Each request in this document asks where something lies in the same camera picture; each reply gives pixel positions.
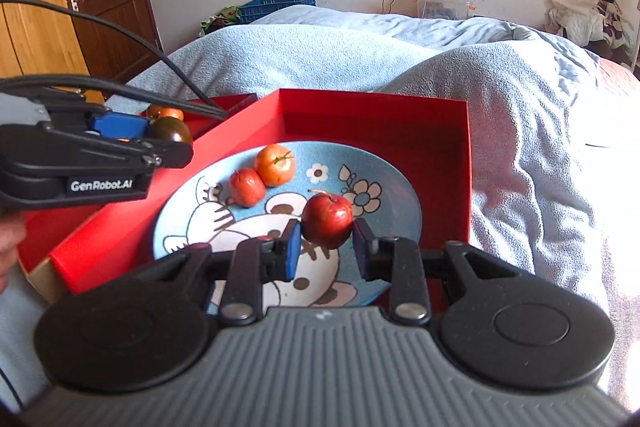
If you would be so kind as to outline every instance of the plastic storage box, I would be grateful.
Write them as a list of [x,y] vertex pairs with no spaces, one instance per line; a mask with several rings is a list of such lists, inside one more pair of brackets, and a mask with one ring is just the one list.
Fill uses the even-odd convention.
[[468,19],[476,10],[472,0],[415,0],[418,17],[423,19]]
[[238,18],[242,24],[248,24],[265,15],[296,4],[315,6],[316,0],[253,0],[239,7]]
[[[196,135],[209,124],[185,118]],[[184,169],[156,171],[148,197],[102,208],[36,212],[20,258],[48,259],[80,293],[152,260],[154,224],[166,200],[212,163],[288,140],[339,142],[384,158],[413,185],[422,208],[423,248],[468,241],[471,159],[466,102],[394,94],[281,89],[223,121],[193,145]]]

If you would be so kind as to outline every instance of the red tray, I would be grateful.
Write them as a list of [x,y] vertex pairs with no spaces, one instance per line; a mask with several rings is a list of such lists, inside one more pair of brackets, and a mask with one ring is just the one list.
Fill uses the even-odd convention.
[[[204,118],[189,121],[192,132],[207,123]],[[185,181],[236,152],[288,140],[339,142],[384,158],[404,174],[418,195],[421,247],[441,248],[449,239],[468,241],[471,161],[465,102],[281,89],[197,139],[186,168],[156,172],[146,200],[32,216],[30,240],[21,246],[21,256],[28,257],[28,250],[48,252],[73,293],[107,282],[152,258],[158,213]],[[83,216],[81,226],[78,216]]]

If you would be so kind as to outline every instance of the metal screw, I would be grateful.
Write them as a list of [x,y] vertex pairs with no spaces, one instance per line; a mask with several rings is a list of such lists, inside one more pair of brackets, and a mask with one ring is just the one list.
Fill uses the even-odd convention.
[[252,313],[254,313],[254,309],[251,308],[249,304],[233,303],[224,306],[220,312],[225,315],[225,318],[227,319],[243,321],[248,319]]
[[427,315],[427,309],[415,302],[404,302],[396,308],[396,315],[410,321],[419,321]]

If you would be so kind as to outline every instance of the red apple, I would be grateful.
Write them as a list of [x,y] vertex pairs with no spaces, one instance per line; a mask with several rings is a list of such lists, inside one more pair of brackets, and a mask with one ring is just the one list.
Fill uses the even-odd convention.
[[231,174],[229,191],[237,204],[250,208],[264,197],[266,188],[258,172],[243,167]]
[[340,247],[351,234],[351,203],[342,196],[320,192],[306,202],[300,223],[302,235],[319,247]]

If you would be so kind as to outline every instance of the door handle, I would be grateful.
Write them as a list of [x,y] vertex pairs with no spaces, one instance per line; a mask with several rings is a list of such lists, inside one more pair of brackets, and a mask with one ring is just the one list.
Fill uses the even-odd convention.
[[80,11],[80,10],[78,9],[78,0],[69,0],[69,3],[71,4],[71,9],[72,9],[74,12],[78,12],[78,11]]

